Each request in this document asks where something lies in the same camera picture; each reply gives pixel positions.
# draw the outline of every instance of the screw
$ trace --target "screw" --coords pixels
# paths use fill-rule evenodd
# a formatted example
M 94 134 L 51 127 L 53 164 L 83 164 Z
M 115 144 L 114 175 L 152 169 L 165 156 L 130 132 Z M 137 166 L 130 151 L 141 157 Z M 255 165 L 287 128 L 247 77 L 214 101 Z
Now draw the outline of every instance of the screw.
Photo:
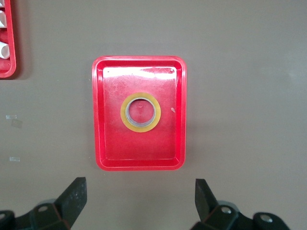
M 272 218 L 270 216 L 268 216 L 268 215 L 264 215 L 264 214 L 260 215 L 260 218 L 261 218 L 261 220 L 263 220 L 265 222 L 268 222 L 268 223 L 272 223 L 273 222 Z
M 44 211 L 46 211 L 47 209 L 48 209 L 47 206 L 42 206 L 42 207 L 40 207 L 40 208 L 38 209 L 38 211 L 39 211 L 39 212 L 44 212 Z
M 222 207 L 222 212 L 226 213 L 226 214 L 231 214 L 231 210 L 229 207 Z

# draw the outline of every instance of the red container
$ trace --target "red container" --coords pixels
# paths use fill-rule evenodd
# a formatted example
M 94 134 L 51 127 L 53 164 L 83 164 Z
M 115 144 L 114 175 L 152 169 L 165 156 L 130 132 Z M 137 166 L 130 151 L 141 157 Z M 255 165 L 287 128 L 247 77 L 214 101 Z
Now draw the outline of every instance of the red container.
M 16 70 L 15 45 L 12 26 L 11 0 L 4 0 L 4 6 L 0 6 L 2 19 L 6 19 L 6 28 L 0 28 L 0 42 L 8 44 L 9 57 L 0 58 L 0 78 L 10 77 Z
M 92 71 L 98 166 L 180 168 L 186 145 L 185 62 L 174 56 L 104 56 Z

